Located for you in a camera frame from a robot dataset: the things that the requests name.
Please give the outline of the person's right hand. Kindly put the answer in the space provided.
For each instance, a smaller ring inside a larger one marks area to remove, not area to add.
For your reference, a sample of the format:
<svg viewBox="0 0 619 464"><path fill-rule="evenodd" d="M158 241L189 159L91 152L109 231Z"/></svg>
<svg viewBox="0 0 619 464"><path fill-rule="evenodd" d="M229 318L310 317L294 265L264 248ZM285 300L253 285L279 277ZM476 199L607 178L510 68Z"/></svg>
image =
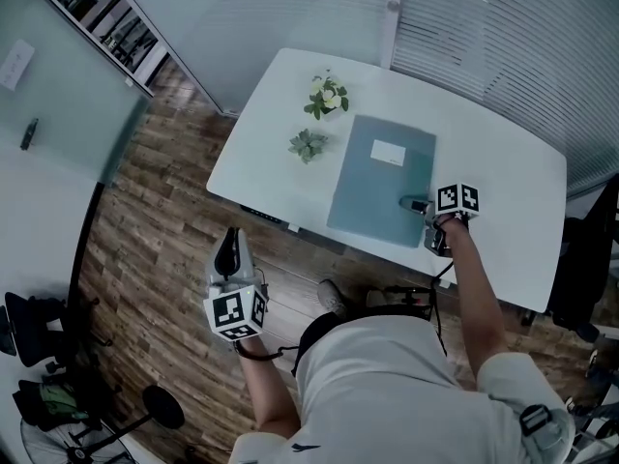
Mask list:
<svg viewBox="0 0 619 464"><path fill-rule="evenodd" d="M467 223L457 214L444 214L437 216L433 222L433 227L445 233L447 236L468 232Z"/></svg>

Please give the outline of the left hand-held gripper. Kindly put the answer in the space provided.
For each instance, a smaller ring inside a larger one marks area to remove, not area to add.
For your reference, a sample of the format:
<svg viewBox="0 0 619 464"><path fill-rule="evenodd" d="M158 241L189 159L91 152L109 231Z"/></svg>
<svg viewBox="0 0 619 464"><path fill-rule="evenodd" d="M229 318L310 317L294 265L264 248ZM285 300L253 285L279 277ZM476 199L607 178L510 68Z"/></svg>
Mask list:
<svg viewBox="0 0 619 464"><path fill-rule="evenodd" d="M212 332L230 342L261 335L269 302L267 285L224 282L253 277L246 232L229 227L214 244L207 263L207 298L203 306Z"/></svg>

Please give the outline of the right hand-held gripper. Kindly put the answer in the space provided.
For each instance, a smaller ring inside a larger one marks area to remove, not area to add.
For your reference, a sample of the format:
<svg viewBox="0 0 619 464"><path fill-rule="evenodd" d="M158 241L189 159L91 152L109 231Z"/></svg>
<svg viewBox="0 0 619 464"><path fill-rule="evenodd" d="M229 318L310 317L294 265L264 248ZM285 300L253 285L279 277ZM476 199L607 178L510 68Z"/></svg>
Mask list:
<svg viewBox="0 0 619 464"><path fill-rule="evenodd" d="M451 249L447 245L446 234L439 225L439 219L442 216L455 218L468 228L470 219L479 215L480 197L476 188L456 183L438 188L432 201L407 195L399 200L399 205L423 218L426 228L425 248L436 256L451 258Z"/></svg>

